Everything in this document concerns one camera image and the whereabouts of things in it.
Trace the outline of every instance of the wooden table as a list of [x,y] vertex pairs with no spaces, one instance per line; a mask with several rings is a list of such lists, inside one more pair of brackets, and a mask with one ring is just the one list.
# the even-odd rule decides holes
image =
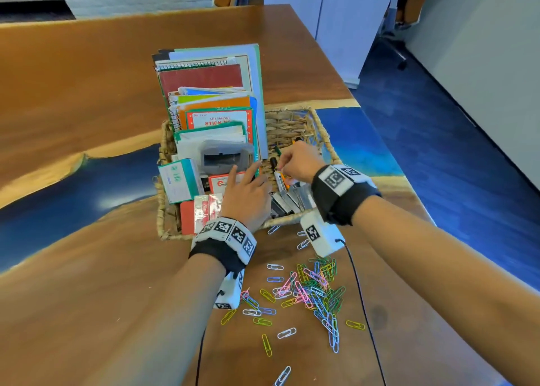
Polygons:
[[[165,117],[150,59],[157,49],[259,43],[267,105],[353,106],[320,111],[338,154],[355,167],[365,163],[354,157],[369,154],[382,154],[393,165],[289,6],[4,25],[0,37],[0,51],[9,55],[2,62],[9,77],[0,116],[0,219],[17,225],[17,235],[0,234],[0,248],[16,252],[23,240],[25,246],[32,243],[29,236],[54,237],[46,249],[0,275],[5,384],[79,384],[107,360],[186,260],[188,243],[157,239],[155,198],[139,200],[156,172],[147,146],[159,140]],[[348,121],[346,130],[337,124],[341,120]],[[79,168],[84,153],[117,157]],[[429,219],[399,169],[388,168],[377,170],[374,178],[385,197]],[[130,181],[122,178],[128,173]],[[139,201],[109,212],[132,200]],[[105,215],[99,222],[83,222],[88,214]],[[271,237],[258,232],[245,287],[253,286],[254,293],[266,287],[268,262],[290,270],[313,256],[313,250],[295,249],[298,230],[283,227]],[[303,308],[278,310],[268,329],[272,358],[264,354],[260,327],[242,320],[247,317],[241,313],[222,327],[223,312],[215,311],[200,365],[197,351],[183,384],[195,384],[198,366],[200,385],[272,384],[287,364],[293,368],[290,384],[382,385],[381,372],[387,384],[404,386],[487,386],[500,379],[389,269],[361,232],[343,233],[376,351],[368,331],[343,324],[351,318],[366,323],[366,317],[353,264],[341,251],[336,285],[346,285],[347,294],[339,314],[339,354],[329,350],[320,324]],[[290,326],[298,328],[295,336],[275,339],[274,332]]]

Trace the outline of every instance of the wooden floor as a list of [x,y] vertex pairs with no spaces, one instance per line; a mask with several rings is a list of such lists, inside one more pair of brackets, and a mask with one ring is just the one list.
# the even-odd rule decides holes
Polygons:
[[540,196],[413,59],[380,47],[353,91],[435,223],[540,290]]

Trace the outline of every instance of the person's right hand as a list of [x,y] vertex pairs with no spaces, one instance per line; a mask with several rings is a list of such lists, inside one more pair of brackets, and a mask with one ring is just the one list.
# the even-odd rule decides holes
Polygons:
[[325,164],[317,147],[297,141],[281,150],[277,170],[287,177],[311,184],[315,173]]

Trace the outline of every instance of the orange notebook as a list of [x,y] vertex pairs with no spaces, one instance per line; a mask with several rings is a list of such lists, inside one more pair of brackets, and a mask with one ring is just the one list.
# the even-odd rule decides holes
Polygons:
[[193,101],[189,103],[182,103],[176,107],[176,114],[178,116],[182,130],[186,130],[187,126],[187,110],[194,109],[213,109],[220,107],[246,107],[250,106],[249,96],[241,96],[234,98],[212,99],[205,101]]

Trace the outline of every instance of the stack of notebooks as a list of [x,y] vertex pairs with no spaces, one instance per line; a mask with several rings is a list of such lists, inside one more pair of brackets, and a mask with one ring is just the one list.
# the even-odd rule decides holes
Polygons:
[[257,44],[166,49],[152,59],[177,146],[173,162],[159,167],[169,203],[195,201],[210,192],[209,178],[223,176],[207,174],[208,141],[229,150],[245,143],[250,162],[268,158]]

